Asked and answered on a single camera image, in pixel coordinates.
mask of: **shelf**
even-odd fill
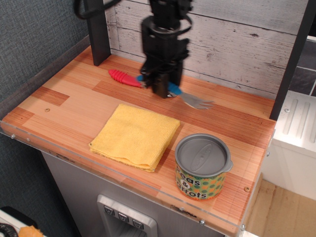
[[[108,74],[109,69],[117,69],[137,76],[140,67],[140,63],[114,55],[96,67],[89,47],[4,117],[1,128],[21,142],[167,208],[184,209],[188,218],[203,219],[212,229],[236,236],[274,130],[275,122],[269,119],[274,101],[184,76],[184,92],[216,102],[212,109],[196,110],[180,97],[162,99],[150,89],[121,84]],[[181,122],[154,173],[89,151],[88,144],[121,103]],[[194,133],[220,138],[234,163],[221,193],[210,200],[192,200],[175,184],[175,148]]]

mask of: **black cable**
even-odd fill
[[[110,7],[114,6],[115,4],[117,4],[119,2],[120,2],[120,0],[112,0],[112,1],[104,4],[102,8],[91,9],[91,10],[88,10],[88,11],[85,11],[85,12],[81,13],[80,12],[80,3],[81,3],[81,1],[80,0],[75,0],[74,1],[74,11],[75,11],[75,15],[79,19],[86,20],[86,19],[89,19],[89,18],[91,18],[93,16],[96,16],[96,15],[104,12],[104,10],[109,9]]]

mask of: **yellow towel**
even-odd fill
[[[179,125],[174,118],[120,104],[90,151],[154,172]]]

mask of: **orange object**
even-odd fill
[[[20,229],[19,237],[44,237],[44,235],[34,226],[25,226]]]

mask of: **blue handle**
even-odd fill
[[[142,81],[143,80],[143,75],[139,75],[136,77],[136,79],[138,81]],[[176,84],[173,84],[172,82],[168,83],[168,91],[176,94],[176,95],[180,95],[182,94],[182,91],[180,90],[179,86],[177,86]]]
[[[173,84],[172,82],[169,82],[168,84],[168,91],[176,94],[176,95],[181,95],[182,91],[180,90],[179,86],[176,84]]]

